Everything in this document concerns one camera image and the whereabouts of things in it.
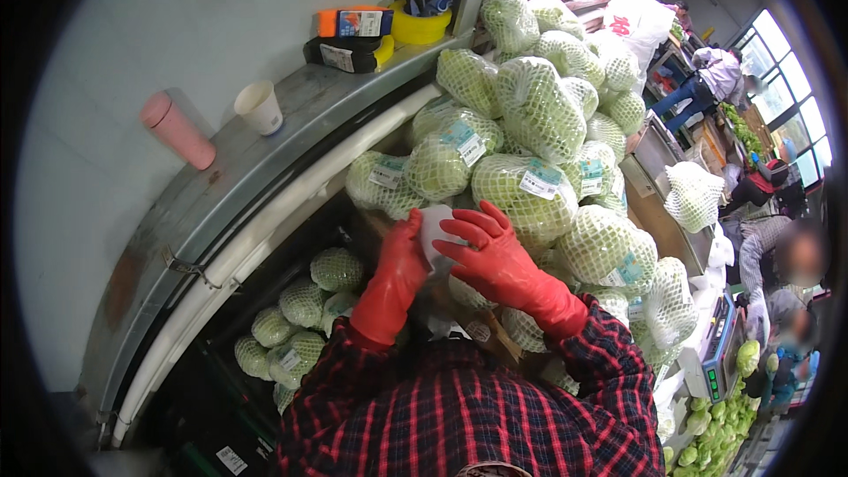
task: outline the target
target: window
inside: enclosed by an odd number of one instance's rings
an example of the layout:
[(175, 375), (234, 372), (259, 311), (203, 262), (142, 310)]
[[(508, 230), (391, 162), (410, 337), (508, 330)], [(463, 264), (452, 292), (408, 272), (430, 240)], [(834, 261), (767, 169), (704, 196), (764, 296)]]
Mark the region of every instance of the window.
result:
[(795, 161), (805, 187), (824, 177), (833, 154), (822, 114), (798, 56), (768, 10), (763, 10), (737, 42), (742, 70), (761, 78), (768, 88), (751, 97), (778, 146), (795, 144)]

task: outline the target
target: white wall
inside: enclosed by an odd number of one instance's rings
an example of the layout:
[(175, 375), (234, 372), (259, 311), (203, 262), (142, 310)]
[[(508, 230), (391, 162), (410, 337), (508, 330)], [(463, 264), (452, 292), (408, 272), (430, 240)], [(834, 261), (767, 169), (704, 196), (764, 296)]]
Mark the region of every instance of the white wall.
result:
[(183, 166), (137, 121), (147, 97), (181, 90), (211, 135), (244, 85), (303, 65), (314, 11), (377, 1), (82, 1), (37, 91), (15, 199), (24, 320), (48, 390), (76, 386), (114, 264)]

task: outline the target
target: person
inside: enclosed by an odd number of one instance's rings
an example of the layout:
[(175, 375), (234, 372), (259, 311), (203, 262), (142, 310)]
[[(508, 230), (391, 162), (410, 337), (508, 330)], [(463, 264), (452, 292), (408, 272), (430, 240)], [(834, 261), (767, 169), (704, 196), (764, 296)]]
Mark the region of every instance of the person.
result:
[(392, 345), (430, 267), (421, 214), (387, 234), (374, 277), (281, 417), (281, 474), (664, 475), (654, 376), (621, 323), (590, 295), (542, 272), (510, 220), (487, 201), (441, 228), (474, 246), (435, 240), (451, 274), (492, 302), (533, 317), (580, 382), (579, 397), (496, 364), (470, 340), (422, 343), (408, 379)]
[(791, 354), (779, 356), (776, 353), (775, 355), (778, 357), (778, 367), (772, 368), (773, 363), (770, 366), (768, 361), (766, 364), (766, 383), (760, 394), (761, 409), (778, 408), (789, 404), (800, 384), (816, 375), (821, 356), (818, 351), (800, 360), (798, 356)]
[(704, 111), (716, 101), (738, 106), (745, 92), (762, 91), (762, 80), (742, 74), (741, 61), (742, 53), (735, 47), (695, 50), (693, 64), (696, 70), (670, 95), (653, 104), (651, 110), (659, 117), (681, 101), (691, 100), (675, 117), (665, 122), (666, 128), (673, 133), (695, 113)]
[(746, 334), (765, 350), (771, 336), (766, 295), (787, 284), (812, 287), (830, 265), (830, 244), (820, 222), (773, 216), (742, 223), (739, 277), (748, 295)]
[(674, 4), (663, 4), (666, 8), (674, 11), (674, 16), (678, 18), (680, 27), (684, 32), (692, 33), (692, 19), (689, 17), (689, 4), (685, 0), (678, 0)]
[(757, 153), (751, 153), (757, 171), (739, 181), (730, 193), (730, 202), (718, 211), (718, 217), (725, 217), (747, 203), (762, 207), (780, 188), (790, 174), (790, 164), (798, 158), (795, 143), (791, 139), (783, 139), (778, 148), (779, 158), (768, 163), (760, 160)]

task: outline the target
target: electronic scale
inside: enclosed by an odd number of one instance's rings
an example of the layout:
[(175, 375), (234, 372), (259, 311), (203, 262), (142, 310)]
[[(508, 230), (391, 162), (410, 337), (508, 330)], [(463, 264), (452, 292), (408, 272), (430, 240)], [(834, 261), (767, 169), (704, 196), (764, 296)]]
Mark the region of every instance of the electronic scale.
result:
[(724, 292), (715, 303), (700, 352), (684, 347), (678, 357), (690, 395), (718, 403), (733, 390), (738, 380), (736, 355), (745, 342), (743, 326), (733, 299)]

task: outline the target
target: hand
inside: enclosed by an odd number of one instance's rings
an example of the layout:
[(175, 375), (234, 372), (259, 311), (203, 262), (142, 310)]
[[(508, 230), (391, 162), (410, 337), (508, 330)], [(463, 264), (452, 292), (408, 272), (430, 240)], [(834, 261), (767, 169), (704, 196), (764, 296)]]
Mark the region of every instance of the hand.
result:
[(382, 241), (374, 278), (350, 315), (350, 325), (366, 338), (368, 348), (387, 348), (406, 323), (406, 311), (430, 273), (418, 239), (421, 213), (409, 211)]
[(432, 246), (459, 265), (450, 273), (491, 302), (514, 307), (536, 319), (543, 331), (566, 339), (583, 331), (588, 308), (561, 281), (541, 271), (515, 238), (509, 217), (488, 201), (482, 212), (454, 210), (443, 219), (445, 232), (460, 236), (471, 247), (435, 239)]

